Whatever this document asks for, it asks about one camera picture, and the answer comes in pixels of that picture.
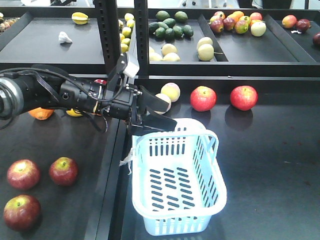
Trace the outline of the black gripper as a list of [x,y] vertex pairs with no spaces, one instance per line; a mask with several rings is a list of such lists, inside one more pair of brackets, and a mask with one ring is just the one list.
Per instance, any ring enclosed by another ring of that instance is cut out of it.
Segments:
[[173,131],[177,121],[164,115],[143,115],[147,111],[164,112],[168,103],[157,98],[144,86],[127,83],[118,86],[117,92],[107,99],[110,90],[105,90],[99,105],[99,113],[104,117],[123,120],[129,127],[131,135],[146,135],[156,132]]

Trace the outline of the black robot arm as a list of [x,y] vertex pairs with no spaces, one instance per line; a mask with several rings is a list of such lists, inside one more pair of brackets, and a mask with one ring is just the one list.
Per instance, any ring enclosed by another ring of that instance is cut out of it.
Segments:
[[128,83],[127,68],[121,61],[107,80],[95,81],[43,64],[1,70],[0,119],[9,124],[36,108],[74,109],[123,120],[132,135],[173,131],[177,122],[160,114],[169,104],[145,87]]

